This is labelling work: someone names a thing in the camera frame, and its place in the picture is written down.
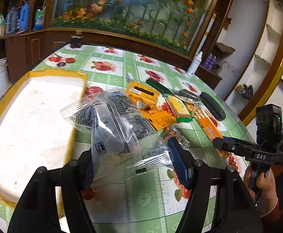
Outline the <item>person's right hand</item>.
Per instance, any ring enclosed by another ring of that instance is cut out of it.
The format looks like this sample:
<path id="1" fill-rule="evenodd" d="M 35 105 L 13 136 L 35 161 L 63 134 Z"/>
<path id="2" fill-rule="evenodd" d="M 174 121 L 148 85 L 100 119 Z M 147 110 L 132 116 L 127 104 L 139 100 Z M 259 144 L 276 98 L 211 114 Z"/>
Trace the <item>person's right hand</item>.
<path id="1" fill-rule="evenodd" d="M 261 195 L 256 203 L 259 216 L 267 216 L 278 204 L 275 178 L 272 169 L 261 173 L 256 179 L 256 186 L 261 190 Z"/>

